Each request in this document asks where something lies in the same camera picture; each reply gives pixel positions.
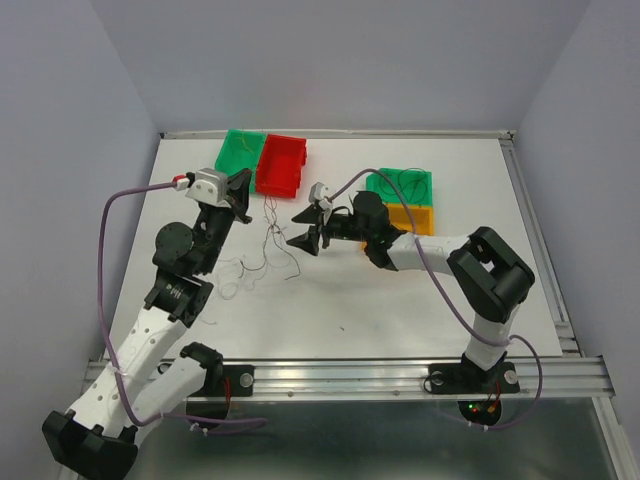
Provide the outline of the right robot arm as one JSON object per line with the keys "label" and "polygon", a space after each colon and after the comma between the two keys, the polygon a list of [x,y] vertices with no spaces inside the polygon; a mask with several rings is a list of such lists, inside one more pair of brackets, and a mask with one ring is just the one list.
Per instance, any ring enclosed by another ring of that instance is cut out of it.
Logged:
{"label": "right robot arm", "polygon": [[360,191],[343,213],[328,199],[313,197],[310,206],[292,218],[308,230],[286,244],[317,256],[330,242],[362,242],[376,267],[389,271],[421,270],[437,279],[453,277],[474,312],[465,328],[470,340],[451,379],[482,390],[496,382],[506,357],[513,317],[535,283],[528,264],[492,228],[467,236],[418,235],[394,226],[380,196]]}

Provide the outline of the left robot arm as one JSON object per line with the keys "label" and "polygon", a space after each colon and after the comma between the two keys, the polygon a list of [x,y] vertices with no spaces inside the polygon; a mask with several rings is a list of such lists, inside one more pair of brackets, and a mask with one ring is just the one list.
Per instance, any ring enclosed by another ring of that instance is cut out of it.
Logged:
{"label": "left robot arm", "polygon": [[197,203],[193,225],[171,222],[155,239],[153,286],[120,347],[66,411],[51,412],[42,432],[54,459],[85,479],[123,479],[145,437],[190,394],[215,392],[223,357],[193,342],[158,379],[151,376],[166,352],[191,328],[213,286],[214,270],[232,225],[248,224],[252,173],[227,175],[211,168],[165,183]]}

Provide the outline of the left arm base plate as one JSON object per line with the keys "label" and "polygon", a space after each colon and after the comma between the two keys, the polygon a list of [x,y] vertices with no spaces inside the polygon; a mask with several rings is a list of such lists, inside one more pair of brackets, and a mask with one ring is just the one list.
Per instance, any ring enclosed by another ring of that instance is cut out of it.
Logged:
{"label": "left arm base plate", "polygon": [[245,398],[253,395],[255,367],[227,364],[206,373],[203,380],[187,390],[189,397]]}

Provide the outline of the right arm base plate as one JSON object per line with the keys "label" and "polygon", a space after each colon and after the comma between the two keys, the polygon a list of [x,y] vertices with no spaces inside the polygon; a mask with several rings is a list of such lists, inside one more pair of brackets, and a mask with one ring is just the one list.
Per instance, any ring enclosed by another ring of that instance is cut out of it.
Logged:
{"label": "right arm base plate", "polygon": [[429,391],[435,395],[481,395],[520,392],[515,365],[501,362],[489,371],[474,364],[434,363],[428,367]]}

